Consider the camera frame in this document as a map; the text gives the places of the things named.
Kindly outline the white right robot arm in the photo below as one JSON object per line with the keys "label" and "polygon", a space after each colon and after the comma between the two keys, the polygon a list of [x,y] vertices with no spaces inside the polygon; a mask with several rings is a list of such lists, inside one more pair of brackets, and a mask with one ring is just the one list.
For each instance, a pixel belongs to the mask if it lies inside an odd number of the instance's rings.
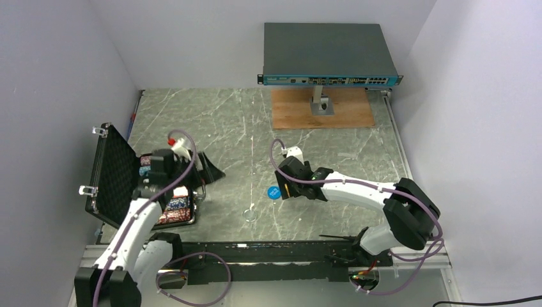
{"label": "white right robot arm", "polygon": [[424,249],[440,217],[436,205],[409,178],[372,182],[330,168],[312,170],[294,156],[274,167],[283,199],[340,201],[383,214],[383,222],[364,228],[353,239],[352,256],[359,265],[370,264],[392,248]]}

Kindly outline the black aluminium poker case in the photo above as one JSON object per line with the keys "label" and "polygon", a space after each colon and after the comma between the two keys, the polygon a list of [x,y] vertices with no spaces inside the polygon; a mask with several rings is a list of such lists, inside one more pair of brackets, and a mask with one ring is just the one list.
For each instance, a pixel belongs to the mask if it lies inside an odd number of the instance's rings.
{"label": "black aluminium poker case", "polygon": [[[87,197],[85,210],[105,224],[119,228],[128,216],[130,203],[153,196],[166,209],[174,197],[174,186],[185,187],[193,211],[193,191],[198,187],[178,186],[194,165],[197,154],[186,138],[169,140],[169,148],[154,150],[152,153],[137,155],[125,138],[111,123],[93,128],[98,136],[97,150],[93,161],[90,183],[80,187],[80,194]],[[174,152],[185,154],[189,159],[188,168],[177,178]]]}

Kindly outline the blue small blind button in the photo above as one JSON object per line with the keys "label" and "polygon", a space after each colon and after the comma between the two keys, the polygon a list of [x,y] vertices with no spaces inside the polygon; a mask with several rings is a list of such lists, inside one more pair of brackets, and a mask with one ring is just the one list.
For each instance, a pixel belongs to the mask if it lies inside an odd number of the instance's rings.
{"label": "blue small blind button", "polygon": [[281,190],[277,186],[271,186],[267,189],[267,196],[272,200],[281,198]]}

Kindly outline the clear dealer button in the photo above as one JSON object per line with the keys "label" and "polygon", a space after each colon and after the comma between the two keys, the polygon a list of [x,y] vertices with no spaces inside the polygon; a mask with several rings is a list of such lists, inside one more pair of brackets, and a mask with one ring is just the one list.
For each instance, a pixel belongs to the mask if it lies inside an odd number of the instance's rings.
{"label": "clear dealer button", "polygon": [[253,223],[257,220],[258,213],[253,209],[247,209],[243,212],[242,216],[248,223]]}

